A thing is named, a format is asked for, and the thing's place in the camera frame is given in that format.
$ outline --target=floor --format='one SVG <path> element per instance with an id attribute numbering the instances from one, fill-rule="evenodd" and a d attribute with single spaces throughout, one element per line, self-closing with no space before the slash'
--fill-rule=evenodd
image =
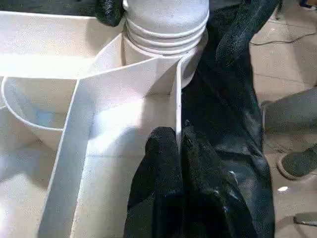
<path id="1" fill-rule="evenodd" d="M 317 11 L 284 0 L 280 19 L 274 15 L 257 33 L 253 43 L 291 41 L 317 30 Z M 250 46 L 255 90 L 259 102 L 274 101 L 310 89 L 317 84 L 317 35 L 292 44 Z M 292 182 L 280 175 L 276 160 L 283 153 L 267 152 L 271 168 L 276 215 L 276 238 L 315 238 L 316 227 L 293 224 L 296 213 L 317 211 L 317 173 L 310 179 Z"/>

